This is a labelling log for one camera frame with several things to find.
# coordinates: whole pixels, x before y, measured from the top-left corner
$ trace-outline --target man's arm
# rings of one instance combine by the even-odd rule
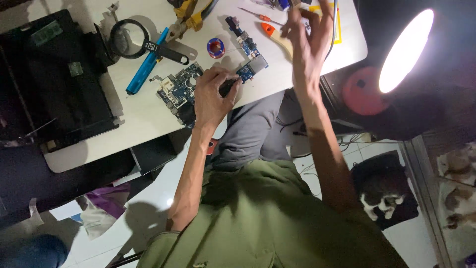
[[[192,130],[185,166],[178,181],[174,201],[169,209],[166,230],[183,231],[195,218],[200,204],[203,170],[208,143],[218,124],[235,105],[239,79],[225,98],[218,89],[226,79],[236,78],[228,70],[213,67],[198,77],[195,87],[195,114],[197,120]]]
[[[330,47],[333,18],[326,0],[319,0],[322,18],[305,10],[291,10],[283,27],[283,37],[293,44],[294,91],[301,105],[314,164],[322,191],[322,201],[338,212],[358,206],[350,172],[322,102],[319,78]],[[307,36],[301,18],[309,19]]]

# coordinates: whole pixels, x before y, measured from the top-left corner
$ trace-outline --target man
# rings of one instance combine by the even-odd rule
[[[241,80],[222,98],[219,86],[237,78],[206,70],[197,81],[197,121],[169,210],[169,232],[155,237],[138,267],[405,267],[359,206],[350,172],[322,103],[319,76],[333,18],[292,10],[283,28],[294,51],[294,91],[302,108],[322,201],[289,161],[283,144],[266,143],[283,94],[237,108],[228,118],[210,170],[208,143],[233,108]],[[301,16],[310,20],[306,35]]]

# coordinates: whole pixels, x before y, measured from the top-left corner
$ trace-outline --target gray pants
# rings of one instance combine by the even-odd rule
[[[291,160],[285,140],[276,124],[284,91],[241,106],[228,114],[228,127],[220,139],[211,161],[211,169],[235,171],[246,163],[263,159]]]

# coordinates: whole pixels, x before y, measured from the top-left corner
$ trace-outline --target small circuit board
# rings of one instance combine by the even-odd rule
[[[236,17],[227,17],[225,19],[230,30],[235,33],[237,36],[237,42],[251,60],[245,66],[241,67],[237,74],[243,80],[243,83],[247,80],[253,80],[253,76],[259,71],[268,67],[268,63],[263,58],[263,55],[259,53],[256,48],[256,44],[253,42],[253,39],[248,35],[246,31],[243,31],[239,27],[239,21]]]
[[[197,77],[203,75],[203,70],[197,62],[181,70],[175,76],[169,75],[161,79],[158,75],[150,82],[158,82],[157,96],[167,108],[177,117],[180,124],[192,128],[195,124],[195,85]]]

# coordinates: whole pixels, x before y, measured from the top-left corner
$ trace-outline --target white table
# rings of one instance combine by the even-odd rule
[[[241,29],[247,31],[253,38],[269,67],[260,71],[253,81],[247,81],[241,87],[236,107],[292,87],[292,65],[286,58],[284,50],[264,34],[258,18],[237,7],[246,6],[255,13],[266,14],[282,23],[286,21],[286,14],[246,1],[220,0],[199,32],[188,30],[183,39],[178,40],[197,50],[197,57],[191,63],[197,61],[204,70],[216,64],[235,69],[240,64],[247,63],[248,58],[241,49],[238,49],[236,36],[228,29],[225,18],[227,16],[238,18]],[[208,3],[208,0],[199,0],[195,11],[200,10],[206,2]],[[92,23],[99,24],[103,19],[102,13],[107,11],[109,5],[110,1],[103,0],[34,0],[30,5],[22,4],[0,13],[2,24],[0,31],[46,16],[47,10],[53,13],[63,8],[70,11],[73,20],[80,24],[84,32],[93,31]],[[134,15],[145,16],[153,21],[158,31],[162,31],[176,20],[172,9],[166,0],[121,0],[116,15],[119,20]],[[367,56],[367,45],[353,1],[340,0],[339,12],[342,43],[334,45],[322,74],[353,64]],[[228,51],[218,60],[211,58],[206,50],[208,40],[214,37],[220,38]],[[145,57],[144,55],[135,60],[120,59],[118,63],[108,68],[110,80],[107,74],[101,78],[113,114],[121,121],[120,127],[46,154],[46,161],[53,172],[75,168],[182,128],[164,102],[156,96],[157,83],[146,81],[136,95],[126,94],[127,85]],[[164,78],[170,74],[175,75],[184,67],[186,66],[164,59],[157,64],[150,77],[159,75]]]

